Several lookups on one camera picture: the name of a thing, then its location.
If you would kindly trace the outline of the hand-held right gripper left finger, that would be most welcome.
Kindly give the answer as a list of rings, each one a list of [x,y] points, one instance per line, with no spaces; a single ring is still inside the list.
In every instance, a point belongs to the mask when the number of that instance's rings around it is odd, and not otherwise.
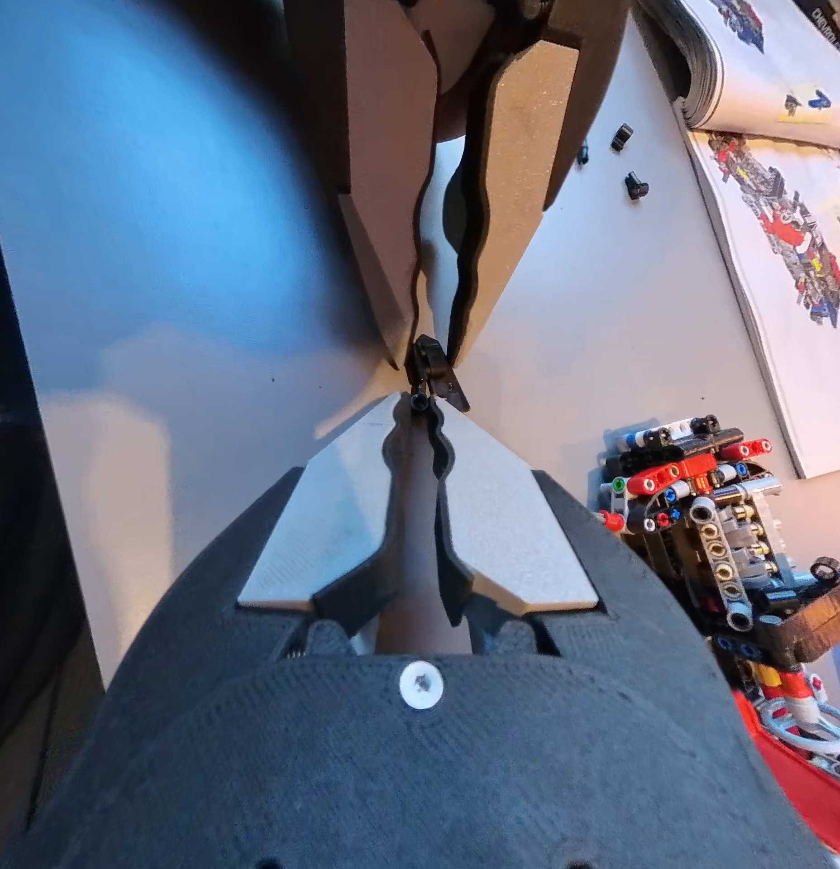
[[[355,636],[395,599],[410,422],[410,397],[395,392],[309,460],[240,607],[315,616]]]

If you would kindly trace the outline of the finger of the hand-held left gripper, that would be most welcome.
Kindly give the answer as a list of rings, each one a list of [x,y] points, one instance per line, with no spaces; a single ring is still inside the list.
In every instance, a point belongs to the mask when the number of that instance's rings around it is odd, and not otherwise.
[[[466,361],[544,215],[580,51],[540,40],[509,57],[476,102],[461,165],[466,225],[448,355]]]
[[[401,368],[418,317],[438,70],[398,2],[345,2],[344,23],[349,190],[339,206],[383,343]]]

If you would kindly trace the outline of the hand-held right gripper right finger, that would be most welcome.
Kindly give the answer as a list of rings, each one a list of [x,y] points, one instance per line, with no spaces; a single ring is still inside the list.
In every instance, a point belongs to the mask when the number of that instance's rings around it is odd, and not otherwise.
[[[450,404],[434,401],[427,414],[450,623],[476,598],[518,619],[594,609],[600,597],[530,465]]]

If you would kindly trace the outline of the small black brick assembly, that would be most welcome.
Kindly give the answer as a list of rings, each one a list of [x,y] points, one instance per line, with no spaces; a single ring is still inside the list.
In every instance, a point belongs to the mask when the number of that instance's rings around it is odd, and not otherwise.
[[[426,334],[420,334],[412,344],[406,359],[406,371],[412,392],[425,392],[433,400],[447,401],[465,414],[470,410],[468,399],[441,344]]]

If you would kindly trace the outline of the grey desk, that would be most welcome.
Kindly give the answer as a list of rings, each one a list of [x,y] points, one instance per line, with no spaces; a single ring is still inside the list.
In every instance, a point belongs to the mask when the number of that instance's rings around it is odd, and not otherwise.
[[[402,380],[286,104],[227,51],[168,6],[0,2],[0,242],[105,683],[191,559]],[[583,499],[607,432],[780,436],[633,24],[589,146],[459,374]]]

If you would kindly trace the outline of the toy brick car model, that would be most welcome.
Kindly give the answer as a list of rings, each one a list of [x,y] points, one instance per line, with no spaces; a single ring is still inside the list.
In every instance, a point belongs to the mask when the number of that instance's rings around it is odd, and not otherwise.
[[[789,556],[772,450],[714,415],[620,434],[597,517],[686,611],[777,783],[840,864],[840,709],[812,668],[840,644],[840,561],[800,571]]]

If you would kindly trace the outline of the building instruction booklet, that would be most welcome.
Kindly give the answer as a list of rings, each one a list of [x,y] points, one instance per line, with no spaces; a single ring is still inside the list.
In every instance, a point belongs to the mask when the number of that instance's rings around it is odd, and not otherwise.
[[[799,477],[840,471],[840,51],[796,2],[642,2]]]

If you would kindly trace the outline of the person's dark clothing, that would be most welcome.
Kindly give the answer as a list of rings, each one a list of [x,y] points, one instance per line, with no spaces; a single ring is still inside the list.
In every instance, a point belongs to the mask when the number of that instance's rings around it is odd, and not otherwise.
[[[0,866],[104,693],[0,244]]]

